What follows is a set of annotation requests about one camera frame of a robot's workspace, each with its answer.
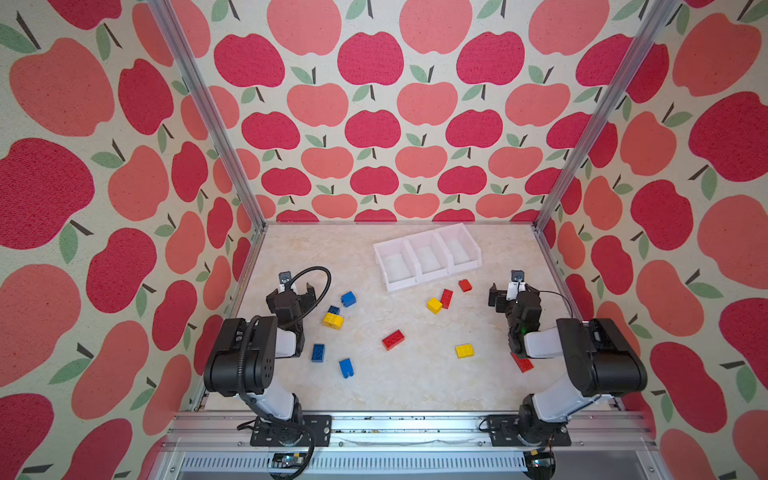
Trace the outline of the blue lego cube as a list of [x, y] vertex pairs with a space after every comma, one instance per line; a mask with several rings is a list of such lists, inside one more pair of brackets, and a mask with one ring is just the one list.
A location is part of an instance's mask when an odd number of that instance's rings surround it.
[[345, 308], [350, 308], [357, 302], [356, 296], [352, 291], [348, 291], [340, 297], [341, 303]]

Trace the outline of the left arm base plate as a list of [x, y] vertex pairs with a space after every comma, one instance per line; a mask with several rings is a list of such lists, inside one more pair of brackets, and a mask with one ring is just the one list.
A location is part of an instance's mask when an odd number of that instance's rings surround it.
[[305, 415], [301, 427], [292, 422], [268, 422], [259, 419], [253, 427], [250, 445], [253, 447], [328, 447], [332, 431], [332, 416]]

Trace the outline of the yellow lego cube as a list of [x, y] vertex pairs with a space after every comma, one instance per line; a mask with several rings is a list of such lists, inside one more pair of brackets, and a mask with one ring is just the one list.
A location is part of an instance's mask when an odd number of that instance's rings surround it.
[[437, 315], [442, 308], [443, 304], [435, 298], [432, 298], [427, 302], [427, 309], [435, 315]]

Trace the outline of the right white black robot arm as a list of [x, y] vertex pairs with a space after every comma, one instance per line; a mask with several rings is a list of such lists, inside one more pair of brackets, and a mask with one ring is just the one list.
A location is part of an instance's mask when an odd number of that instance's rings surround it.
[[505, 315], [511, 354], [523, 360], [562, 358], [566, 373], [547, 389], [529, 394], [518, 410], [517, 435], [539, 445], [566, 427], [570, 417], [603, 397], [641, 392], [644, 364], [609, 318], [560, 318], [540, 328], [541, 292], [523, 282], [489, 288], [488, 305]]

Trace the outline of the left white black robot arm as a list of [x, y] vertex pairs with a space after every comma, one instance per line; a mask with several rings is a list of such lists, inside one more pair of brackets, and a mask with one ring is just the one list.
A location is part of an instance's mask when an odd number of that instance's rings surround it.
[[239, 397], [262, 419], [303, 423], [295, 394], [275, 379], [278, 359], [298, 358], [305, 346], [303, 316], [316, 306], [314, 287], [297, 293], [281, 286], [266, 297], [270, 314], [224, 321], [204, 368], [205, 388]]

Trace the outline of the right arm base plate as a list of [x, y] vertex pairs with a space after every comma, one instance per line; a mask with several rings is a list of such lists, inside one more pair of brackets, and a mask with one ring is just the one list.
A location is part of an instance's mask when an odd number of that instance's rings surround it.
[[494, 447], [569, 447], [572, 445], [564, 423], [549, 423], [517, 414], [489, 415], [483, 430]]

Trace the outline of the white three-compartment plastic bin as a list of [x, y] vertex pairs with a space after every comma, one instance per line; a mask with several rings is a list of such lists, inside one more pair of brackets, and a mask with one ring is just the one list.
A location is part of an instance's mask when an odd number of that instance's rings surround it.
[[452, 224], [373, 245], [388, 292], [479, 268], [482, 251], [464, 224]]

